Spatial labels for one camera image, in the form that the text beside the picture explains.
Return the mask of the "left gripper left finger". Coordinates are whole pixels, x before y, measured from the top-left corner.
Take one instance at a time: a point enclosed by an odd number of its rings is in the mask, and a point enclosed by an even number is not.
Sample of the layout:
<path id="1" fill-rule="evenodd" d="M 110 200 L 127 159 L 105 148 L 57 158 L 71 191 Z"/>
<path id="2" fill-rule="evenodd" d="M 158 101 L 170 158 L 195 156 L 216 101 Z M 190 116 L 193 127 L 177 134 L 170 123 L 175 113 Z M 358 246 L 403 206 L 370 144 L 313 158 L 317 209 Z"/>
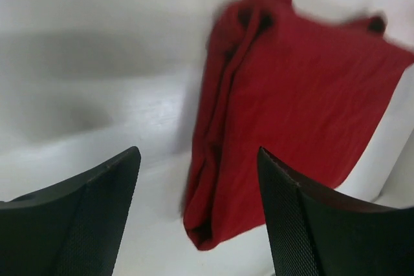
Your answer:
<path id="1" fill-rule="evenodd" d="M 130 147 L 52 186 L 1 203 L 2 275 L 112 275 L 138 179 Z"/>

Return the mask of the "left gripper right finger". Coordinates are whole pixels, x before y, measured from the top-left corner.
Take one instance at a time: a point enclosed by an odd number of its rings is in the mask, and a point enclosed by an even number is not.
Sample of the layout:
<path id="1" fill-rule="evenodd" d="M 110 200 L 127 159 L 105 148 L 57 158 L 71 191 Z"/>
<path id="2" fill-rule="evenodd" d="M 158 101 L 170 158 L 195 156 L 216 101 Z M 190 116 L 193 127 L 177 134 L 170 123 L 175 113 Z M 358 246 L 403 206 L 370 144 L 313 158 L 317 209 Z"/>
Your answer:
<path id="1" fill-rule="evenodd" d="M 413 209 L 339 193 L 257 154 L 276 275 L 412 275 Z"/>

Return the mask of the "dark red t shirt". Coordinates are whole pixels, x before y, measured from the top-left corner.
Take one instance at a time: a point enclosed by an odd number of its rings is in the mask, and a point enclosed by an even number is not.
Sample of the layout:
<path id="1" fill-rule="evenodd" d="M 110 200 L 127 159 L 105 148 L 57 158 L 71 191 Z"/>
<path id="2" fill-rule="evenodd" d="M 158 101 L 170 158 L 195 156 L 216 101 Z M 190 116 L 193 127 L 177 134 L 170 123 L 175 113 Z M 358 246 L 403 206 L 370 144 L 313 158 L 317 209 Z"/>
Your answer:
<path id="1" fill-rule="evenodd" d="M 184 229 L 200 251 L 265 222 L 257 152 L 374 201 L 413 130 L 413 53 L 381 16 L 339 24 L 236 0 L 208 42 Z"/>

